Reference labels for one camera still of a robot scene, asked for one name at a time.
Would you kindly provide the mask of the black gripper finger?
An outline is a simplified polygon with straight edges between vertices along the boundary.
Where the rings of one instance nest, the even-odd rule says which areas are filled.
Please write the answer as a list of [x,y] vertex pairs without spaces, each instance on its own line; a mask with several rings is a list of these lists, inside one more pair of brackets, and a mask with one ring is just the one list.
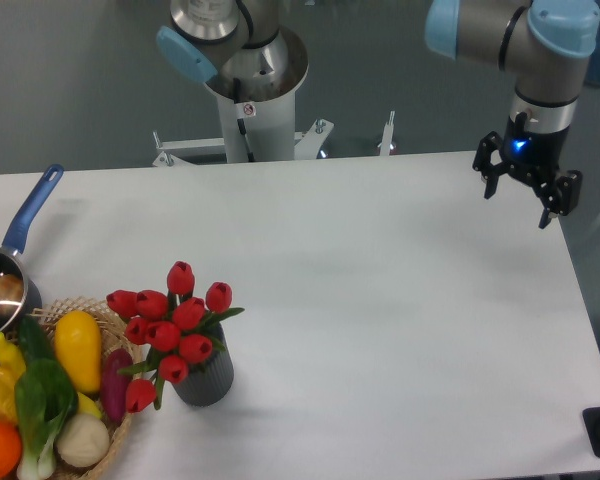
[[472,168],[480,173],[485,184],[485,199],[490,199],[496,193],[499,178],[511,169],[511,160],[502,156],[503,145],[502,137],[491,131],[480,140],[476,149]]
[[558,172],[550,179],[532,171],[525,179],[543,207],[538,224],[540,229],[546,228],[553,218],[569,215],[579,203],[582,173],[578,170]]

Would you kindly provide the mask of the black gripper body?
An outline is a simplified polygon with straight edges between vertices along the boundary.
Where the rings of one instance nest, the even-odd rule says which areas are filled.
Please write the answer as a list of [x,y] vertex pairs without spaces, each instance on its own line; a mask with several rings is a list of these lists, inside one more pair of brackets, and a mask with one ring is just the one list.
[[499,148],[503,171],[525,184],[549,184],[559,172],[559,158],[568,129],[538,133],[530,127],[528,112],[517,113],[508,121]]

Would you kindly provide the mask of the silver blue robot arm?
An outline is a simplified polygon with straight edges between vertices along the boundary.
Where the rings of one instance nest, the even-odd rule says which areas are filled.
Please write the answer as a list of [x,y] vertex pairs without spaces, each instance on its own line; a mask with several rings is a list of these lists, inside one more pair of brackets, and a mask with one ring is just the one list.
[[472,167],[485,198],[503,176],[531,188],[542,204],[541,228],[579,202],[583,175],[559,161],[599,24],[594,1],[435,1],[427,14],[431,51],[515,76],[505,131],[480,140]]

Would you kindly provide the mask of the silver robot base joint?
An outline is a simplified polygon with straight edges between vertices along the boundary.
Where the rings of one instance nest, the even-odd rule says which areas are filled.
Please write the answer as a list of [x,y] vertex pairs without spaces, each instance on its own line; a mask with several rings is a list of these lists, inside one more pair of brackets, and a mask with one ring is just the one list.
[[172,1],[156,43],[182,76],[236,103],[294,92],[308,73],[302,40],[279,20],[279,1]]

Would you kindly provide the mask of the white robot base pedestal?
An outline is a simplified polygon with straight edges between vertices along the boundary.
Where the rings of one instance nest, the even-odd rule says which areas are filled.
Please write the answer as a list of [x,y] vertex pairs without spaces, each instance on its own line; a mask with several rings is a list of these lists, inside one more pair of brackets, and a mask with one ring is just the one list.
[[218,101],[221,138],[161,141],[154,133],[154,167],[189,164],[274,162],[325,159],[325,144],[335,124],[316,119],[307,129],[295,129],[295,97],[234,104]]

